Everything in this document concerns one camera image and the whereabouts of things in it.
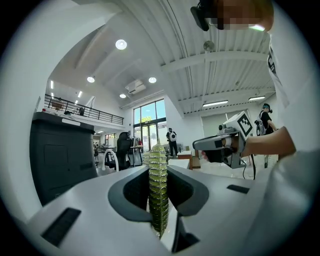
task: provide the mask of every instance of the person's hand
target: person's hand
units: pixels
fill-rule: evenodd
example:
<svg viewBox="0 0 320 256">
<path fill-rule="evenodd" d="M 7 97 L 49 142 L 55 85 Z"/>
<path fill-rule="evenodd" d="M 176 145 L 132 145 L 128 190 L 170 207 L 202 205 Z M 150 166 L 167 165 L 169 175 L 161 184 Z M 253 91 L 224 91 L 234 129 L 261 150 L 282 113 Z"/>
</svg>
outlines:
<svg viewBox="0 0 320 256">
<path fill-rule="evenodd" d="M 222 145 L 224 146 L 225 144 L 226 144 L 226 140 L 222 139 Z M 239 148 L 239 137 L 238 136 L 234 136 L 231 138 L 231 148 L 234 152 L 238 151 L 238 148 Z M 244 151 L 241 153 L 241 156 L 243 156 L 243 157 L 248 156 L 249 153 L 247 151 L 248 150 L 246 150 L 246 148 L 245 148 Z M 208 160 L 208 157 L 206 156 L 206 153 L 204 151 L 201 151 L 201 154 L 205 160 Z"/>
</svg>

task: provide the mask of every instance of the cable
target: cable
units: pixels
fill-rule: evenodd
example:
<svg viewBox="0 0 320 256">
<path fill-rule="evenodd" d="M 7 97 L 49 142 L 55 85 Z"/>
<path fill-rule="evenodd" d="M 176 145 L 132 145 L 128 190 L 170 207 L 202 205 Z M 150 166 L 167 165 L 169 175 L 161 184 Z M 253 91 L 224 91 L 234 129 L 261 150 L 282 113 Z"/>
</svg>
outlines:
<svg viewBox="0 0 320 256">
<path fill-rule="evenodd" d="M 246 170 L 247 164 L 246 164 L 242 159 L 241 159 L 241 161 L 242 161 L 242 163 L 245 164 L 244 169 L 243 169 L 242 176 L 243 176 L 244 179 L 246 179 L 246 178 L 245 178 L 245 170 Z"/>
<path fill-rule="evenodd" d="M 256 165 L 255 165 L 255 160 L 254 160 L 254 155 L 251 154 L 251 159 L 252 159 L 252 164 L 253 164 L 253 180 L 256 179 Z"/>
</svg>

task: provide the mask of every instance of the green ribbed object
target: green ribbed object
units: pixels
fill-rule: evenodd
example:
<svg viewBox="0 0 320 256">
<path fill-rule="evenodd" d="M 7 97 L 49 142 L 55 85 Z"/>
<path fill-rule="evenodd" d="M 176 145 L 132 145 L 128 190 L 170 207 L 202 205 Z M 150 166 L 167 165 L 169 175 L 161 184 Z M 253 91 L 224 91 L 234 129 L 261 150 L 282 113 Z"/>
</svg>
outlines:
<svg viewBox="0 0 320 256">
<path fill-rule="evenodd" d="M 168 224 L 169 199 L 167 195 L 167 157 L 159 140 L 148 156 L 149 164 L 149 209 L 152 226 L 161 239 Z"/>
<path fill-rule="evenodd" d="M 148 166 L 149 165 L 149 152 L 144 152 L 142 155 L 142 164 Z"/>
</svg>

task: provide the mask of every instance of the person's arm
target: person's arm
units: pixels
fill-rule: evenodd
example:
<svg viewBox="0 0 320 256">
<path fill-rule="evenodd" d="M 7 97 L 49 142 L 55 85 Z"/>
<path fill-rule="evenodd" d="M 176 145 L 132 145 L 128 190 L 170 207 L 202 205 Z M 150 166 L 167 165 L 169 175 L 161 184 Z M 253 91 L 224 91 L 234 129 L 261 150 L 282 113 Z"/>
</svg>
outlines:
<svg viewBox="0 0 320 256">
<path fill-rule="evenodd" d="M 268 122 L 268 124 L 271 126 L 271 128 L 272 128 L 274 131 L 277 130 L 275 124 L 274 124 L 271 120 L 268 120 L 267 122 Z"/>
<path fill-rule="evenodd" d="M 226 140 L 222 140 L 222 145 L 226 144 Z M 232 138 L 231 147 L 235 150 L 239 146 L 239 137 Z M 285 127 L 280 128 L 264 136 L 250 136 L 245 143 L 245 149 L 241 153 L 241 157 L 249 155 L 279 155 L 281 158 L 292 155 L 296 152 L 296 147 Z M 208 160 L 204 151 L 201 152 L 204 159 Z"/>
</svg>

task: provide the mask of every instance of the chair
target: chair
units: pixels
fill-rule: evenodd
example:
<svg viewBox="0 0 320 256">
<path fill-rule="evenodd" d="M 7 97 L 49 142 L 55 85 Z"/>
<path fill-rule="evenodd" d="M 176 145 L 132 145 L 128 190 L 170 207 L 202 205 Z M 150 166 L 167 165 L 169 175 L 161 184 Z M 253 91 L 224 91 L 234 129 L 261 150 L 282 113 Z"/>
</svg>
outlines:
<svg viewBox="0 0 320 256">
<path fill-rule="evenodd" d="M 130 161 L 126 161 L 126 155 L 131 148 L 132 140 L 129 138 L 128 132 L 122 132 L 116 142 L 116 157 L 118 159 L 119 171 L 128 169 L 130 166 Z M 105 155 L 104 165 L 109 168 L 116 168 L 116 161 L 109 159 L 110 154 Z"/>
</svg>

